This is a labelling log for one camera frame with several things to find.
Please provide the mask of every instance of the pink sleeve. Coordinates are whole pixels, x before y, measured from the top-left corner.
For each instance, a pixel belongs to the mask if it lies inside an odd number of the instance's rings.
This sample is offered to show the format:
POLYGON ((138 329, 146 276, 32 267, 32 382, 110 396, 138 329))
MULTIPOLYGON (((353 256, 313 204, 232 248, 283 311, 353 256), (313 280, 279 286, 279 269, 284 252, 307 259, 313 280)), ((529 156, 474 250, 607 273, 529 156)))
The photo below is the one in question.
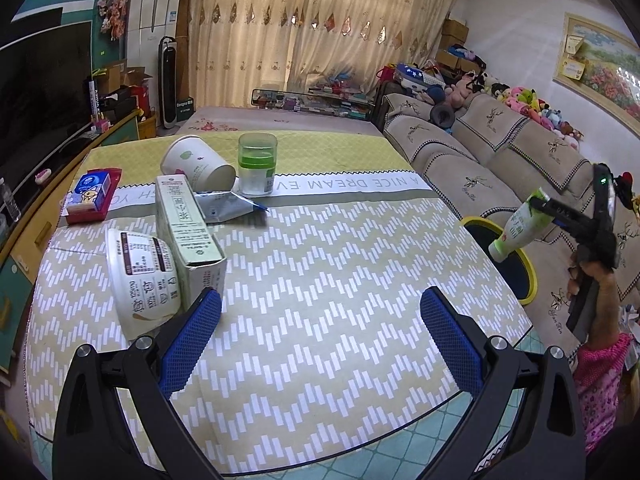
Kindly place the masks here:
POLYGON ((574 381, 580 400, 587 453, 615 423, 618 386, 630 342, 629 334, 620 334, 618 341, 609 348, 592 351, 581 346, 578 350, 574 381))

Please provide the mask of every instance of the trash bin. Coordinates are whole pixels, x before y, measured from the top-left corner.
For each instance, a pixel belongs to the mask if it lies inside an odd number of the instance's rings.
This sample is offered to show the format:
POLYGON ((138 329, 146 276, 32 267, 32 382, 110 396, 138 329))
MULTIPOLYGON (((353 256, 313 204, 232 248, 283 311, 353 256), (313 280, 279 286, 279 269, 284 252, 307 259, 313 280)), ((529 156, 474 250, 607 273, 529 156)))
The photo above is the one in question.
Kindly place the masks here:
POLYGON ((489 245, 502 234, 502 228, 486 218, 468 216, 461 220, 469 234, 489 257, 494 267, 507 282, 522 306, 531 303, 538 291, 536 271, 529 257, 522 249, 517 249, 501 262, 495 262, 489 256, 489 245))

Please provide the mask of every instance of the yellow rim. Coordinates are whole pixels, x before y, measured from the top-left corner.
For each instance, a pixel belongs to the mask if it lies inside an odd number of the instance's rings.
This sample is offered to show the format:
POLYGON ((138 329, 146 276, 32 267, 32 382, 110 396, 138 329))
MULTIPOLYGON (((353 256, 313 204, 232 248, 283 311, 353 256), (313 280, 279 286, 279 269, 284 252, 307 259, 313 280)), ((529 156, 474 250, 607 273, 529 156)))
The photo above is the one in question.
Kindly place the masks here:
MULTIPOLYGON (((466 216, 460 221, 460 223, 462 225, 481 225, 488 229, 491 229, 491 231, 496 234, 502 233, 502 228, 497 223, 491 222, 491 220, 479 216, 466 216)), ((536 270, 533 268, 533 264, 531 263, 531 260, 529 260, 527 253, 525 253, 525 251, 523 251, 522 249, 516 249, 516 253, 520 257, 520 260, 522 261, 522 264, 527 271, 527 275, 529 276, 529 293, 523 300, 518 300, 522 306, 525 306, 531 303, 533 301, 533 298, 535 298, 536 294, 538 293, 538 277, 536 276, 536 270)))

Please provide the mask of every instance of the picture frame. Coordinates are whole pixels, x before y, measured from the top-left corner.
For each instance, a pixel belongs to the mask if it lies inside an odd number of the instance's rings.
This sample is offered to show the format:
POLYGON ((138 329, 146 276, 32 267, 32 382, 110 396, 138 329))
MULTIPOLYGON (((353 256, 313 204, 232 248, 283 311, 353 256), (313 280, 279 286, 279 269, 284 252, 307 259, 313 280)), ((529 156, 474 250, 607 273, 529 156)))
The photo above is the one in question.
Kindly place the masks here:
POLYGON ((640 137, 640 49, 619 32, 565 13, 564 32, 553 80, 597 104, 640 137), (574 56, 564 52, 568 34, 584 37, 574 56), (585 64, 580 80, 562 75, 574 59, 585 64))

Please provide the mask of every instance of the curtain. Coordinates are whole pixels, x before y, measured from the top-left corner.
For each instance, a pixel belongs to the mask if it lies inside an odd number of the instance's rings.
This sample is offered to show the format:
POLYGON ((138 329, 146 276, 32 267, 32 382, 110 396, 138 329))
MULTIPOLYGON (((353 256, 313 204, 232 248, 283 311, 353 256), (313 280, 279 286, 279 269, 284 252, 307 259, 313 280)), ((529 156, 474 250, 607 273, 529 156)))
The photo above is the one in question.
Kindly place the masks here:
POLYGON ((388 62, 424 63, 454 0, 307 0, 287 89, 350 72, 370 91, 388 62))
POLYGON ((284 89, 305 0, 191 0, 190 82, 197 107, 247 107, 284 89))

